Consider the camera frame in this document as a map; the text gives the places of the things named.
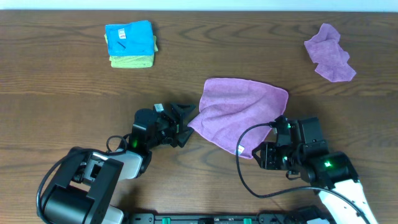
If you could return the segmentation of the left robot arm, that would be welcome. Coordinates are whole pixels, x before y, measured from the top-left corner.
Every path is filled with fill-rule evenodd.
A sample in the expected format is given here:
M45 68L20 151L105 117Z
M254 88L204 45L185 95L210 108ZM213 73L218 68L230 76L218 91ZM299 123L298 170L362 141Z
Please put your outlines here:
M115 151L71 148L39 185L38 217L45 223L125 223L126 214L110 204L117 183L141 176L151 162L152 148L184 147L193 133L184 121L194 109L178 103L140 109L131 133L118 136Z

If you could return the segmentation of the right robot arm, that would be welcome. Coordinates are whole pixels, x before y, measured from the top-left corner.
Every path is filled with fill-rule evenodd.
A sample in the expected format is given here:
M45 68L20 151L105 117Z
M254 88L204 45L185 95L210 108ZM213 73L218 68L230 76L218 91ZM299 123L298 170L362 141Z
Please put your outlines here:
M377 223L348 156L325 140L290 145L263 142L252 151L259 166L285 170L310 184L336 223Z

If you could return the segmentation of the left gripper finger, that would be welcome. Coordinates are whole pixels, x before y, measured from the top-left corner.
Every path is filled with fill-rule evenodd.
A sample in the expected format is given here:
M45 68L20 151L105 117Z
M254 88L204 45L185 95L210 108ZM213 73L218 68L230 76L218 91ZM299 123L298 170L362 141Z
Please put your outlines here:
M185 105L180 103L171 103L170 105L178 124L183 124L185 118L196 108L193 104Z
M193 132L194 130L191 127L177 126L177 132L175 136L177 146L184 147Z

